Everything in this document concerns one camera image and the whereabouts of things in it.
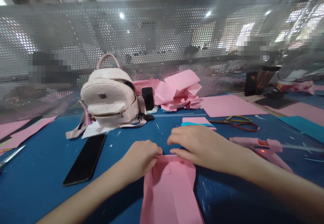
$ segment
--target hand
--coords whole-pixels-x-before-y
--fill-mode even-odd
[[[162,148],[150,140],[135,141],[116,164],[129,184],[148,173],[157,161],[155,157],[162,153]]]
[[[180,144],[187,149],[171,149],[172,154],[196,165],[236,176],[241,176],[244,168],[249,167],[246,164],[258,157],[251,150],[201,125],[172,129],[167,143]]]

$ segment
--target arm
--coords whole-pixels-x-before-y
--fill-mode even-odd
[[[187,149],[172,149],[172,154],[252,182],[291,207],[305,221],[324,223],[323,188],[273,165],[207,127],[174,128],[168,138],[170,144],[180,144]]]
[[[121,160],[37,224],[82,223],[106,199],[149,172],[155,165],[155,156],[158,154],[162,154],[162,149],[157,144],[136,141]]]

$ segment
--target crumpled pink paper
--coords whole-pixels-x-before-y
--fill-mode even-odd
[[[313,81],[304,81],[302,83],[296,83],[291,87],[291,91],[303,91],[308,92],[314,95],[314,82]]]

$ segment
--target phone screen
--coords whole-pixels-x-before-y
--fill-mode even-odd
[[[145,101],[146,110],[152,110],[154,108],[154,97],[153,97],[153,88],[144,87],[142,88],[142,97]]]
[[[87,182],[92,179],[105,139],[105,134],[88,138],[69,174],[66,176],[63,186]]]

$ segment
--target perforated metal screen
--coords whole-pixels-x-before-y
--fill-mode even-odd
[[[0,123],[75,113],[79,88],[113,53],[133,80],[192,69],[199,96],[241,91],[245,73],[269,63],[237,55],[238,36],[299,52],[301,24],[323,17],[318,0],[168,0],[0,8]],[[71,55],[71,83],[28,83],[28,55]],[[107,60],[104,67],[115,66]]]

